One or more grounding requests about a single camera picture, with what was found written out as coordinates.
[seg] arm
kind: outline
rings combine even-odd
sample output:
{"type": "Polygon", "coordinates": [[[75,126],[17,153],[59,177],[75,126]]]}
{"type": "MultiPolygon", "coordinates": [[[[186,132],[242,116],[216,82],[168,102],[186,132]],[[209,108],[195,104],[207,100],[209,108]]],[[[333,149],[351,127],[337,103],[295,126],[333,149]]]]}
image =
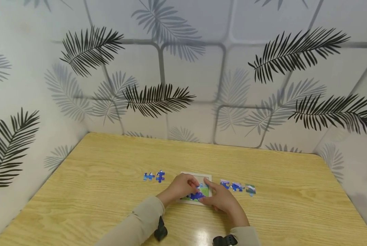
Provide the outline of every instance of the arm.
{"type": "Polygon", "coordinates": [[[223,186],[215,184],[208,179],[204,178],[204,182],[212,188],[215,195],[204,197],[200,199],[200,202],[204,205],[213,206],[215,210],[222,210],[227,213],[233,225],[230,234],[238,242],[236,246],[261,246],[255,228],[249,225],[245,211],[233,194],[223,186]]]}
{"type": "Polygon", "coordinates": [[[237,239],[237,246],[261,246],[256,230],[249,225],[241,206],[233,208],[228,216],[233,225],[230,234],[237,239]]]}
{"type": "Polygon", "coordinates": [[[150,197],[138,205],[121,223],[103,236],[95,246],[139,246],[158,228],[164,205],[157,197],[150,197]]]}
{"type": "Polygon", "coordinates": [[[190,174],[179,174],[167,189],[138,205],[121,223],[103,236],[95,246],[140,246],[158,228],[159,217],[175,200],[197,192],[199,182],[190,174]]]}

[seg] blue puzzle piece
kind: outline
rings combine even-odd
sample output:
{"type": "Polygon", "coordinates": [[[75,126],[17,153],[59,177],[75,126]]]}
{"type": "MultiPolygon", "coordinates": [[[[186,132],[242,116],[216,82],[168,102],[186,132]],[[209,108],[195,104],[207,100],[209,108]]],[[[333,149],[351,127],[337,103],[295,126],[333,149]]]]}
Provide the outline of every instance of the blue puzzle piece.
{"type": "Polygon", "coordinates": [[[146,181],[147,179],[152,180],[152,178],[154,178],[154,177],[155,177],[155,175],[152,175],[152,173],[149,173],[149,174],[144,173],[144,178],[142,180],[143,181],[146,181]]]}
{"type": "Polygon", "coordinates": [[[230,182],[229,182],[229,181],[221,179],[221,180],[220,180],[220,184],[221,184],[222,186],[224,186],[226,189],[229,189],[229,184],[230,184],[230,182]]]}
{"type": "Polygon", "coordinates": [[[242,192],[242,189],[244,188],[240,183],[233,183],[231,186],[230,186],[230,188],[232,188],[233,189],[233,191],[237,191],[237,189],[239,190],[239,191],[241,191],[242,192]]]}
{"type": "Polygon", "coordinates": [[[201,197],[205,197],[201,192],[197,192],[196,194],[190,194],[191,200],[200,199],[201,197]]]}
{"type": "Polygon", "coordinates": [[[157,173],[157,181],[159,181],[159,183],[161,183],[162,180],[164,180],[164,177],[163,175],[165,175],[166,173],[163,172],[162,170],[160,170],[158,173],[157,173]]]}

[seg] left hand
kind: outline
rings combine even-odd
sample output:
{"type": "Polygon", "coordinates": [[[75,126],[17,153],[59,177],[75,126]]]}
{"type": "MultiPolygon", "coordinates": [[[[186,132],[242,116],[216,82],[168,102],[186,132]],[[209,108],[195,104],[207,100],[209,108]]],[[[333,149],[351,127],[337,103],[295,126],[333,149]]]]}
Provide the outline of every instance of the left hand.
{"type": "Polygon", "coordinates": [[[157,195],[157,198],[163,203],[164,207],[167,207],[177,199],[198,192],[199,190],[196,187],[199,185],[199,182],[193,175],[179,174],[167,189],[157,195]]]}

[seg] hand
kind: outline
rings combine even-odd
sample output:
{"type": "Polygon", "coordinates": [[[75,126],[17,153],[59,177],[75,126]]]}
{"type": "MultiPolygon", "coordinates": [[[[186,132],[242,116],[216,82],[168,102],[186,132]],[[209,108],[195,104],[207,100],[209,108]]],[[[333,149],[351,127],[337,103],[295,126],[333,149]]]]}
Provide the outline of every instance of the hand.
{"type": "Polygon", "coordinates": [[[213,206],[215,210],[222,210],[227,213],[232,221],[233,227],[249,226],[249,221],[244,210],[228,189],[206,178],[204,178],[204,183],[214,192],[212,197],[202,197],[200,199],[202,204],[213,206]]]}
{"type": "Polygon", "coordinates": [[[167,207],[177,199],[181,199],[191,193],[199,192],[196,188],[199,186],[197,179],[190,174],[179,174],[171,184],[157,195],[157,198],[167,207]]]}

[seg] beige sleeve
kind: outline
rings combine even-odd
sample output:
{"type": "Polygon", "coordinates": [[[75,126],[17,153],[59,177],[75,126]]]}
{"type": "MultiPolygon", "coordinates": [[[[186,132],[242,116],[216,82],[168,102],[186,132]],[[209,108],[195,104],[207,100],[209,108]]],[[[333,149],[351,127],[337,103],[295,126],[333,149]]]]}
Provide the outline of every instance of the beige sleeve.
{"type": "Polygon", "coordinates": [[[140,246],[158,228],[159,217],[163,214],[163,203],[157,197],[149,197],[95,246],[140,246]]]}
{"type": "Polygon", "coordinates": [[[230,230],[230,234],[237,239],[236,246],[261,246],[254,227],[234,227],[230,230]]]}

